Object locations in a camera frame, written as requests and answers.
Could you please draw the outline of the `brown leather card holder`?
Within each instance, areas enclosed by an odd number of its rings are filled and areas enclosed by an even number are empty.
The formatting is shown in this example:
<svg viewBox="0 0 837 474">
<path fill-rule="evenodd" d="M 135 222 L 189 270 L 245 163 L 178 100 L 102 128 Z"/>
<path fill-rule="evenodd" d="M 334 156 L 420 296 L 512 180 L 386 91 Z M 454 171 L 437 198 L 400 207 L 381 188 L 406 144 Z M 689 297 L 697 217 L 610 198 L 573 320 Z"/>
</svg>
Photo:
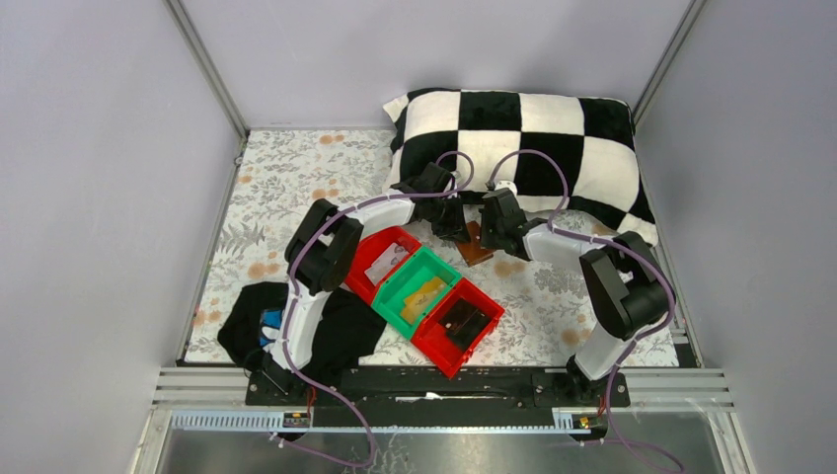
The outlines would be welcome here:
<svg viewBox="0 0 837 474">
<path fill-rule="evenodd" d="M 474 267 L 494 256 L 495 249 L 487 249 L 482 246 L 480 224 L 472 220 L 466 224 L 470 241 L 457 242 L 457 249 L 468 267 Z"/>
</svg>

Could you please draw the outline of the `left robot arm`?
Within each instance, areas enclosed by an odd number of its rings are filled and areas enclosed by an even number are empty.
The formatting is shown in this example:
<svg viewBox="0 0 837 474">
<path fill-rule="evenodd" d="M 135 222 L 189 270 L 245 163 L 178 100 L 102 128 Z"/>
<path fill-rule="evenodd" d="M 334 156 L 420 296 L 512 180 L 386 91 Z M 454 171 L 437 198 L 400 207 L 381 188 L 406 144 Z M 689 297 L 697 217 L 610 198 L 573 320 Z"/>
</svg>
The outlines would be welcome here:
<svg viewBox="0 0 837 474">
<path fill-rule="evenodd" d="M 414 221 L 461 229 L 453 219 L 463 215 L 462 207 L 452 199 L 470 181 L 429 163 L 418 176 L 361 203 L 339 207 L 321 198 L 311 205 L 285 249 L 288 291 L 278 325 L 267 320 L 261 326 L 266 342 L 262 373 L 275 388 L 286 394 L 301 378 L 312 358 L 322 311 L 345 282 L 360 241 Z"/>
</svg>

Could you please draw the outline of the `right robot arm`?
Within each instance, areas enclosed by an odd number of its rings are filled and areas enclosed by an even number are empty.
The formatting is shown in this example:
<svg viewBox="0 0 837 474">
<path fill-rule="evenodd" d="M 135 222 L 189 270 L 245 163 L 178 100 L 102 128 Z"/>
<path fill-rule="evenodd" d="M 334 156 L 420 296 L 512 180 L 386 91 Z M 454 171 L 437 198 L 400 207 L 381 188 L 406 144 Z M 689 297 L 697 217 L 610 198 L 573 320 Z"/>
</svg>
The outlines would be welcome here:
<svg viewBox="0 0 837 474">
<path fill-rule="evenodd" d="M 560 229 L 544 218 L 526 217 L 509 189 L 483 197 L 481 243 L 521 260 L 579 271 L 587 288 L 596 326 L 566 365 L 559 387 L 586 401 L 602 385 L 641 330 L 668 315 L 676 297 L 637 232 L 611 238 Z"/>
</svg>

